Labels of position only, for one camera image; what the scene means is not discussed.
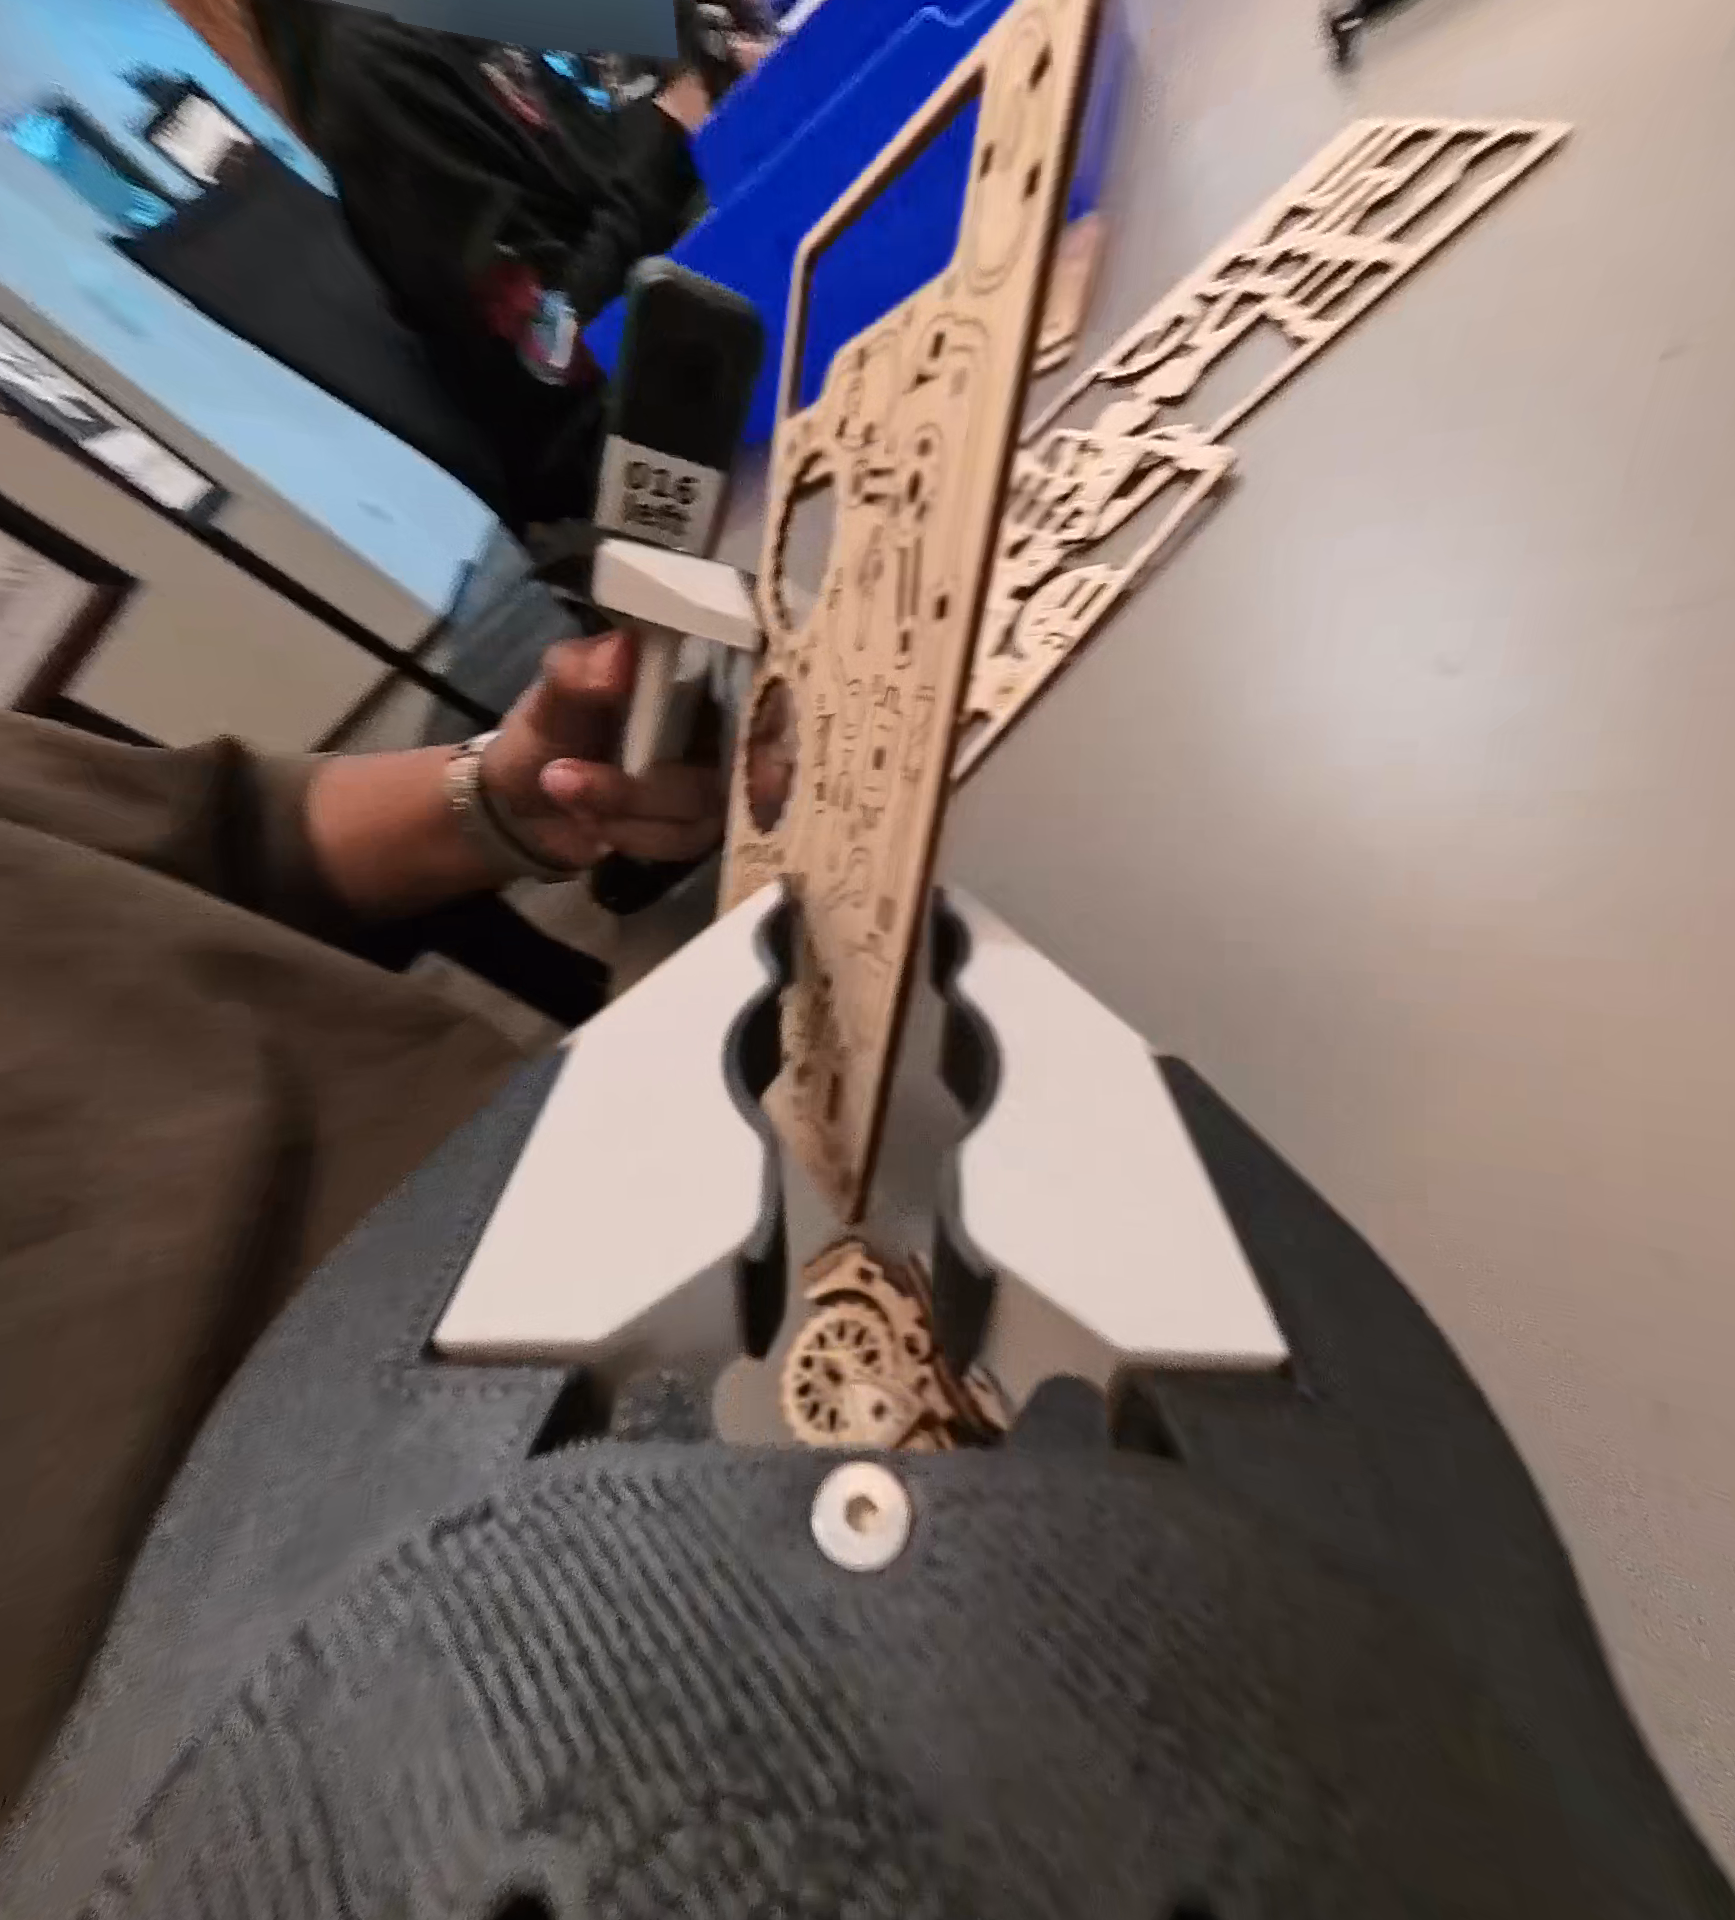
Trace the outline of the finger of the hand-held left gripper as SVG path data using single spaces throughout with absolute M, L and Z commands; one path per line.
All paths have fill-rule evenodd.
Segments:
M 597 613 L 616 624 L 704 635 L 710 647 L 757 651 L 757 597 L 739 565 L 639 545 L 597 545 Z

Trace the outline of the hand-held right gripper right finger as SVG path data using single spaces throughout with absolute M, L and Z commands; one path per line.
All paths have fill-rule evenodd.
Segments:
M 1117 1407 L 1145 1377 L 1283 1377 L 1287 1334 L 1138 1028 L 959 885 L 928 963 L 962 1119 L 934 1183 L 941 1358 L 1005 1411 L 1046 1381 Z

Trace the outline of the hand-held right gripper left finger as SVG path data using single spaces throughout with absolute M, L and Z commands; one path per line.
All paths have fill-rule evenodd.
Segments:
M 589 1020 L 543 1088 L 431 1349 L 483 1366 L 733 1366 L 782 1323 L 796 895 L 767 880 Z

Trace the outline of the wooden sheet with round holes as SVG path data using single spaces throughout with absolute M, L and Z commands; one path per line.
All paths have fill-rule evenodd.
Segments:
M 833 1220 L 862 1220 L 948 823 L 1029 363 L 1087 111 L 1101 7 L 1025 0 L 801 237 L 765 476 L 757 670 L 739 716 L 715 914 L 790 904 L 765 1099 Z M 809 373 L 813 276 L 969 126 L 948 257 Z

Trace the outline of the person's left forearm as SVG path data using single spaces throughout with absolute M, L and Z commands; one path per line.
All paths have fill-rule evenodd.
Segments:
M 451 802 L 451 749 L 316 751 L 305 847 L 355 922 L 406 922 L 499 885 Z

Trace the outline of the person's left hand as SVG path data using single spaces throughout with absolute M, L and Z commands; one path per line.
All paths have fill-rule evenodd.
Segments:
M 721 773 L 664 756 L 619 765 L 619 735 L 639 675 L 639 642 L 570 635 L 543 647 L 527 690 L 479 751 L 479 793 L 518 848 L 585 871 L 604 854 L 699 859 L 721 835 Z

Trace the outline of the blue plastic bin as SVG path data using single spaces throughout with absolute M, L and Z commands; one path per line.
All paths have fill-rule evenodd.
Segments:
M 855 86 L 902 126 L 1004 10 L 1004 0 L 829 0 L 806 10 L 691 139 L 699 171 L 721 179 L 767 161 Z
M 776 417 L 782 326 L 796 254 L 891 131 L 891 79 L 855 79 L 776 155 L 715 190 L 708 212 L 678 237 L 670 257 L 752 298 L 765 319 L 765 364 L 742 441 L 767 441 Z M 921 155 L 844 230 L 813 265 L 806 373 L 796 399 L 809 403 L 833 352 L 950 265 L 969 179 L 975 155 L 975 99 L 959 108 Z

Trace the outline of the silver wristwatch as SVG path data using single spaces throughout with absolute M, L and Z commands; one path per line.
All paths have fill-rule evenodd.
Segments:
M 495 738 L 499 735 L 488 728 L 451 741 L 446 773 L 442 773 L 446 814 L 465 829 L 467 848 L 488 867 L 495 885 L 516 885 L 516 880 L 553 885 L 553 880 L 579 875 L 574 859 L 541 848 L 536 835 L 518 823 L 518 814 L 488 786 Z

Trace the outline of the dark brown wooden sheet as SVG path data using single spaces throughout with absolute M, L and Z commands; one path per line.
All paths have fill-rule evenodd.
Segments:
M 1101 208 L 1067 221 L 1051 249 L 1051 269 L 1046 269 L 1046 297 L 1044 297 L 1037 340 L 1034 340 L 1034 379 L 1046 379 L 1051 364 L 1071 356 L 1081 333 L 1087 319 L 1106 232 L 1111 223 Z

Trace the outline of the person's brown shirt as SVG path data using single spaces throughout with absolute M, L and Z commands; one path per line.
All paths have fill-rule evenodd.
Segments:
M 194 1424 L 518 1050 L 365 959 L 316 773 L 0 715 L 0 1821 Z

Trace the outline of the wooden sheet with large cutouts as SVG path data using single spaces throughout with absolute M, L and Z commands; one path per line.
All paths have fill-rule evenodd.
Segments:
M 1228 439 L 1567 139 L 1574 120 L 1524 116 L 1348 120 L 1101 352 L 1025 441 L 1087 399 L 1106 399 L 1111 433 L 1191 424 Z

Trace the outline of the framed marker poster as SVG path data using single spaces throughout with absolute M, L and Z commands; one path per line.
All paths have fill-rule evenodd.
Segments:
M 178 525 L 213 525 L 222 484 L 0 319 L 0 409 Z

